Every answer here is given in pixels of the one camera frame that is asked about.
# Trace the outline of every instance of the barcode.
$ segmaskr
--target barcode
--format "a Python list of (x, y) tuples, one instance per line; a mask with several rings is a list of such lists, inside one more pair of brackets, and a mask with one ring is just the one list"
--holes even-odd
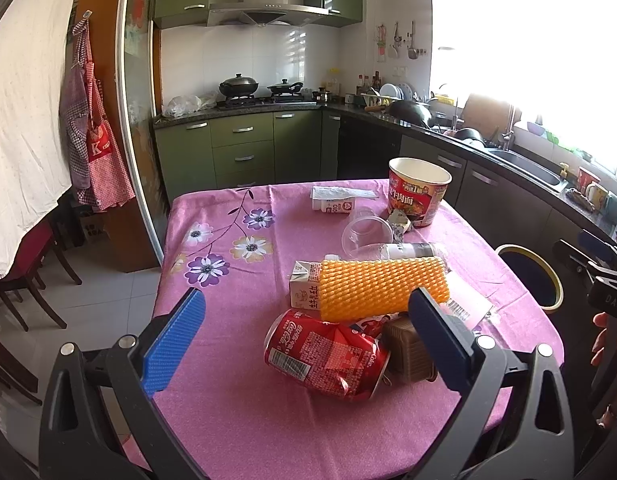
[(306, 376), (309, 374), (309, 370), (311, 370), (311, 365), (307, 365), (302, 361), (294, 359), (293, 357), (290, 357), (275, 348), (271, 348), (269, 353), (269, 363), (300, 381), (306, 379)]
[(460, 303), (453, 300), (448, 300), (446, 305), (450, 309), (450, 311), (455, 314), (455, 316), (459, 317), (462, 321), (466, 321), (471, 314), (469, 314), (466, 310), (464, 310)]

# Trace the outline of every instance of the dining table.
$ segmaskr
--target dining table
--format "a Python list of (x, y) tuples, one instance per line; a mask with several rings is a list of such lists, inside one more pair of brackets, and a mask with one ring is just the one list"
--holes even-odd
[[(377, 199), (356, 205), (388, 216), (388, 180), (209, 190), (173, 201), (154, 316), (171, 312), (189, 287), (204, 293), (206, 314), (154, 402), (212, 479), (392, 478), (420, 460), (460, 399), (438, 377), (381, 383), (371, 399), (348, 402), (311, 391), (265, 363), (266, 333), (290, 308), (294, 262), (344, 257), (348, 215), (313, 210), (313, 186), (372, 190)], [(512, 350), (548, 343), (562, 364), (562, 342), (546, 314), (448, 203), (404, 240), (442, 243), (450, 269), (493, 305), (474, 332)], [(485, 430), (502, 419), (507, 400), (502, 390)], [(130, 460), (147, 466), (133, 439), (124, 448)]]

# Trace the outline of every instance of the brown container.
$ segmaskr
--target brown container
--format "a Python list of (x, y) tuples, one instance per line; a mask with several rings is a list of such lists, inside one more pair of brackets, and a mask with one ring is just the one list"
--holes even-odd
[(388, 370), (405, 383), (434, 381), (437, 368), (408, 316), (387, 321), (382, 328), (382, 344), (391, 350)]

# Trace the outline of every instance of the frying pan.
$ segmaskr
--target frying pan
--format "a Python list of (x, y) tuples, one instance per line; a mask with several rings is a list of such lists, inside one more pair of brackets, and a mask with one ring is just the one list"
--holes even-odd
[(388, 113), (400, 121), (406, 121), (427, 130), (430, 130), (433, 124), (433, 117), (428, 108), (415, 101), (400, 100), (393, 101), (388, 106), (367, 106), (364, 108), (364, 111)]

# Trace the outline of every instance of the gas stove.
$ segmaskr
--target gas stove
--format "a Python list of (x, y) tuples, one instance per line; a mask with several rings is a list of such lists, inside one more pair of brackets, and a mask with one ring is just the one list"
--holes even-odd
[(226, 101), (219, 101), (217, 106), (218, 108), (252, 108), (279, 104), (314, 105), (315, 101), (306, 101), (301, 94), (278, 94), (270, 97), (255, 97), (249, 95), (245, 97), (233, 97), (226, 99)]

